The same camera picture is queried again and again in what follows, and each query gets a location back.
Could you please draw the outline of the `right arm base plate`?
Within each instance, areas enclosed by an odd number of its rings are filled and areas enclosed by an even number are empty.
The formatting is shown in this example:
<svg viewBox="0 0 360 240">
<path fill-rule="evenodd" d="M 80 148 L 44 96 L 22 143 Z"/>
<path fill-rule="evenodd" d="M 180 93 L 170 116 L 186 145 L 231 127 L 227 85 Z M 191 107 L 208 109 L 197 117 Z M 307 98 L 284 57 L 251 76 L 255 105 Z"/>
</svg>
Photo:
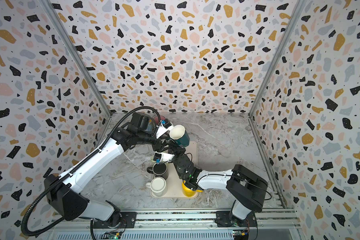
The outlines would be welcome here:
<svg viewBox="0 0 360 240">
<path fill-rule="evenodd" d="M 250 212 L 244 220 L 235 217 L 230 211 L 217 211 L 215 223 L 219 228 L 256 227 L 257 220 L 254 212 Z"/>
</svg>

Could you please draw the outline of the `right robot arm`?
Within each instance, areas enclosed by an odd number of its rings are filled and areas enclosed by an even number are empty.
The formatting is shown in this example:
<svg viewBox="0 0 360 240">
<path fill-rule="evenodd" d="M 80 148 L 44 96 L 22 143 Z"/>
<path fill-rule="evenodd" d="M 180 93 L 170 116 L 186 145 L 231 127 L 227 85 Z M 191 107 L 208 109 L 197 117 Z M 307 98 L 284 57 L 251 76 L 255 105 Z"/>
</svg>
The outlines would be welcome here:
<svg viewBox="0 0 360 240">
<path fill-rule="evenodd" d="M 263 210 L 268 183 L 254 172 L 242 165 L 235 165 L 233 169 L 211 172 L 197 168 L 185 151 L 171 151 L 179 178 L 185 187 L 191 191 L 208 189 L 227 190 L 235 197 L 231 208 L 231 218 L 243 221 L 251 213 Z"/>
</svg>

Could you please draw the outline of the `pink patterned mug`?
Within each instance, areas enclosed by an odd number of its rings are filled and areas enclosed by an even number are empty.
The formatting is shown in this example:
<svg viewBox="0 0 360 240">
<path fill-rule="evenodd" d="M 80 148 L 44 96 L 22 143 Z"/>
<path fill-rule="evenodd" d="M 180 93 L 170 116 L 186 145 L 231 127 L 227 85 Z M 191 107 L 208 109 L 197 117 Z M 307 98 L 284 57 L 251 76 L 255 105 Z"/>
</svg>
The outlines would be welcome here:
<svg viewBox="0 0 360 240">
<path fill-rule="evenodd" d="M 169 122 L 169 120 L 164 116 L 161 116 L 160 118 L 155 117 L 155 121 L 157 125 L 165 125 Z"/>
</svg>

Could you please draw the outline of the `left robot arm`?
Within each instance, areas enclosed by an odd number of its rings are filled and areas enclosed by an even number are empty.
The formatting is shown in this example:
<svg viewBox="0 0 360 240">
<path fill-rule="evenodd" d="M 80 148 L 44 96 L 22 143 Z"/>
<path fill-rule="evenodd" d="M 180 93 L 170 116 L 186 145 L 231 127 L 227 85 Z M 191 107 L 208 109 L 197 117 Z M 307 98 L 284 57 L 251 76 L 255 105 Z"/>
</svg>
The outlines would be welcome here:
<svg viewBox="0 0 360 240">
<path fill-rule="evenodd" d="M 96 219 L 109 228 L 121 223 L 121 210 L 109 201 L 90 200 L 81 192 L 91 179 L 109 162 L 136 145 L 151 145 L 154 151 L 164 148 L 162 135 L 173 129 L 168 119 L 151 118 L 144 113 L 132 113 L 132 119 L 112 129 L 103 143 L 77 165 L 58 177 L 51 175 L 45 180 L 48 203 L 65 221 L 77 218 Z"/>
</svg>

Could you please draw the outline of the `dark green mug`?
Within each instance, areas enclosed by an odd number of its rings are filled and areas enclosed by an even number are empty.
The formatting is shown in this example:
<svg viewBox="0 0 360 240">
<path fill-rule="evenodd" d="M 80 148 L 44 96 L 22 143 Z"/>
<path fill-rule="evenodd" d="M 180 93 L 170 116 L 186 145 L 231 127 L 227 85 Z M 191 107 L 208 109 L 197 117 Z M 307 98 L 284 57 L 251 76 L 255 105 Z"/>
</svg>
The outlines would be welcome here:
<svg viewBox="0 0 360 240">
<path fill-rule="evenodd" d="M 170 130 L 170 138 L 182 148 L 186 148 L 190 144 L 190 137 L 182 125 L 176 125 Z"/>
</svg>

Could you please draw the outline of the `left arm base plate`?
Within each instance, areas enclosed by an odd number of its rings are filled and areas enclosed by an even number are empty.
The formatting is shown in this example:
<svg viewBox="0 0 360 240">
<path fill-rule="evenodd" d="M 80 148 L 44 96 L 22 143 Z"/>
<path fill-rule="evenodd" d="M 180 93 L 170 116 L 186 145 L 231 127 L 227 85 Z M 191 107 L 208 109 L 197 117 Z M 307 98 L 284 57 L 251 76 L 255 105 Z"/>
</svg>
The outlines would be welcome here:
<svg viewBox="0 0 360 240">
<path fill-rule="evenodd" d="M 97 220 L 94 229 L 132 229 L 135 226 L 137 212 L 120 212 L 113 214 L 107 221 Z"/>
</svg>

